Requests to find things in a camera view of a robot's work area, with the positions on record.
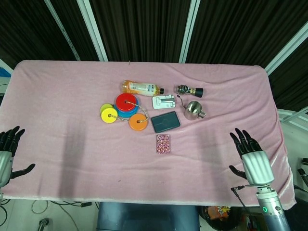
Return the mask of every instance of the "red disc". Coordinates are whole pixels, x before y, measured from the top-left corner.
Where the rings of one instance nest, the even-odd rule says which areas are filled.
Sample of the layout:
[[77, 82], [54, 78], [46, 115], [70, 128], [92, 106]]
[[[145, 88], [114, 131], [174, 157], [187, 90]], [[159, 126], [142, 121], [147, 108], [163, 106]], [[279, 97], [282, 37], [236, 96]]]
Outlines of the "red disc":
[[127, 101], [136, 104], [135, 96], [129, 93], [123, 93], [117, 97], [115, 101], [116, 107], [119, 110], [124, 111], [124, 112], [132, 110], [135, 107], [135, 105], [131, 103], [127, 103]]

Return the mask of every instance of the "yellow disc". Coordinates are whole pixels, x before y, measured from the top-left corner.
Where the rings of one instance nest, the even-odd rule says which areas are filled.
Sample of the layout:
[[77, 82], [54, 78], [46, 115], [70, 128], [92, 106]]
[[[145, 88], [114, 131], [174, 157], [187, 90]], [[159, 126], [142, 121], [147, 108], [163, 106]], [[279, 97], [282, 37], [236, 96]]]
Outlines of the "yellow disc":
[[116, 121], [116, 118], [112, 117], [112, 115], [117, 117], [117, 111], [113, 107], [108, 107], [102, 111], [101, 117], [105, 123], [111, 124]]
[[144, 121], [142, 123], [140, 123], [139, 121], [145, 120], [145, 119], [146, 117], [144, 114], [137, 113], [137, 114], [134, 114], [131, 118], [129, 118], [128, 123], [131, 129], [135, 131], [142, 131], [148, 126], [148, 121]]
[[110, 103], [105, 103], [105, 104], [103, 104], [102, 106], [101, 106], [101, 108], [100, 108], [100, 114], [102, 114], [102, 112], [103, 112], [103, 110], [105, 109], [105, 108], [109, 108], [109, 107], [113, 107]]

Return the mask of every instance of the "metal cup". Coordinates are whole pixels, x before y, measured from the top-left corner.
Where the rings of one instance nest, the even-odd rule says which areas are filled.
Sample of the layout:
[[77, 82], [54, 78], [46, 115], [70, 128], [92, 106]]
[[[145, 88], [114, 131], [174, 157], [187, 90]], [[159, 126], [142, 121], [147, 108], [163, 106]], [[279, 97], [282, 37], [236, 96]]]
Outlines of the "metal cup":
[[181, 99], [182, 105], [185, 108], [184, 116], [188, 120], [195, 120], [196, 118], [204, 118], [206, 113], [202, 111], [202, 106], [197, 101], [191, 101], [186, 107], [183, 104], [183, 100], [180, 96], [177, 96]]

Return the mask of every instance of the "pink blanket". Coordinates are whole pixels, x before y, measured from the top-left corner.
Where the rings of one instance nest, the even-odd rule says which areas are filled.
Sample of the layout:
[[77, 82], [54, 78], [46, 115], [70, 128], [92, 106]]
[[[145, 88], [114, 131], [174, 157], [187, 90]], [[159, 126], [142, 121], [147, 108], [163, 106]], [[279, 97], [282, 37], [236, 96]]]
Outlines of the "pink blanket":
[[[174, 85], [204, 88], [204, 119], [187, 120], [180, 101], [155, 110], [136, 95], [150, 117], [175, 110], [181, 126], [172, 154], [157, 154], [152, 123], [133, 131], [127, 122], [106, 124], [100, 106], [114, 103], [123, 80], [150, 82], [174, 94]], [[272, 186], [285, 209], [295, 204], [293, 178], [268, 76], [259, 66], [23, 61], [14, 70], [0, 108], [0, 130], [25, 128], [13, 168], [31, 163], [26, 176], [3, 188], [7, 197], [153, 204], [240, 205], [230, 187], [247, 184], [229, 132], [246, 129], [270, 158]], [[256, 189], [239, 191], [257, 205]]]

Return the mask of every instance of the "plastic bottle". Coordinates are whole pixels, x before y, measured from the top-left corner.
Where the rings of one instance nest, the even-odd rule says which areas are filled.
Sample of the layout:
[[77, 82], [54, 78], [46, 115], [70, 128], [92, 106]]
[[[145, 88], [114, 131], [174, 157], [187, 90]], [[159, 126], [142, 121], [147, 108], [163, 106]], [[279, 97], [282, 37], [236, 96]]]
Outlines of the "plastic bottle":
[[137, 83], [131, 80], [125, 80], [122, 84], [122, 91], [130, 94], [156, 96], [164, 94], [165, 90], [152, 83]]

